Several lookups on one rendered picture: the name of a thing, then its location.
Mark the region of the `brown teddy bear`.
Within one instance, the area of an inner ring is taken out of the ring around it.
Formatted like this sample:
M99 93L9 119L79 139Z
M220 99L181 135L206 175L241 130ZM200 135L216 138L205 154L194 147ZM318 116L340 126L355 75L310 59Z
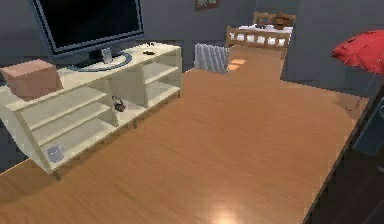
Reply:
M287 17L284 13L279 12L273 18L273 26L277 30L283 30L290 24L290 18Z

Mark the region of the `small grey cup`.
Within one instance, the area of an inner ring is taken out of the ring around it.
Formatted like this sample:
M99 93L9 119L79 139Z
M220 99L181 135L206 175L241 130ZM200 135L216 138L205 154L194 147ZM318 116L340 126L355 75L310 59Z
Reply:
M64 147L60 145L51 146L47 149L47 155L51 162L60 162L64 159Z

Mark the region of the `cream open shelf unit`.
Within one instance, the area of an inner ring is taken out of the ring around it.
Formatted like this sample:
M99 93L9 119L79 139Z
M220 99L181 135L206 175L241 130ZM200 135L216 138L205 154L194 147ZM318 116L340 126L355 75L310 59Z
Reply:
M155 55L144 55L153 51ZM150 43L123 50L132 56L125 66L96 72L58 71L63 88L25 101L7 86L0 87L0 120L19 149L48 174L84 150L103 141L170 96L181 93L179 46ZM118 112L112 96L126 109ZM64 147L64 159L53 163L47 149Z

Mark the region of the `pink cardboard box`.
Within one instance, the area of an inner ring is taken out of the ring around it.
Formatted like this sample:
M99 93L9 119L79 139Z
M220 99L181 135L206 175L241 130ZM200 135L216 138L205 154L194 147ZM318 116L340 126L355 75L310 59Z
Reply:
M56 66L40 59L0 68L17 97L30 101L63 88Z

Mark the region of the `small clear glass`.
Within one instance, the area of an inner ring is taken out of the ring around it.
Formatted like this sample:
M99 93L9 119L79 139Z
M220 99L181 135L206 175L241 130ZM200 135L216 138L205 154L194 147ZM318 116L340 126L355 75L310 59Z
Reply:
M101 50L103 62L109 64L113 61L112 52L110 48L105 48Z

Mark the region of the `dark brown furniture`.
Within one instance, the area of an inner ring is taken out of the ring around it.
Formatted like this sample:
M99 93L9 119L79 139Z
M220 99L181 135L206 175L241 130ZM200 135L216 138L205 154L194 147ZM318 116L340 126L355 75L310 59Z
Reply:
M384 224L384 83L369 98L301 224Z

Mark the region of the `wooden bed white mattress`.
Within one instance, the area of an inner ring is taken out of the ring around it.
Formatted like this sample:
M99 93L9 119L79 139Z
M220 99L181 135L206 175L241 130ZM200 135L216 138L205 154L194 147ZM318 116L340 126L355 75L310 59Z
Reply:
M279 51L287 50L296 16L285 14L290 18L290 24L283 30L277 30L273 26L275 15L255 12L252 25L228 27L225 46L241 45Z

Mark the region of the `framed wall picture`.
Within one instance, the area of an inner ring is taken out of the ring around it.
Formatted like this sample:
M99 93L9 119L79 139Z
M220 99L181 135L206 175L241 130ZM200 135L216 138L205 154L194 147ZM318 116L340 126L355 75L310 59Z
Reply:
M207 10L217 8L220 4L220 0L195 0L195 10Z

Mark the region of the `small dark round object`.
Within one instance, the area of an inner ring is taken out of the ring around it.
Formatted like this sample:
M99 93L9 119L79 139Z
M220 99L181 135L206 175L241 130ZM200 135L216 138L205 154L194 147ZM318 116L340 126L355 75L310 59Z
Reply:
M116 111L123 112L126 109L126 106L124 105L121 98L113 95L112 99L114 100L114 107Z

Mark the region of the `black flat television set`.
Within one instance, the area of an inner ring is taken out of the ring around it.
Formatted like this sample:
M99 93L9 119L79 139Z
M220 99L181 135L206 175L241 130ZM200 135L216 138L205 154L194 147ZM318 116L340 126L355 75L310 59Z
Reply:
M112 52L113 61L103 62L101 50L144 36L141 0L28 0L49 49L58 59L86 52L88 58L68 68L96 72L127 65L132 56Z

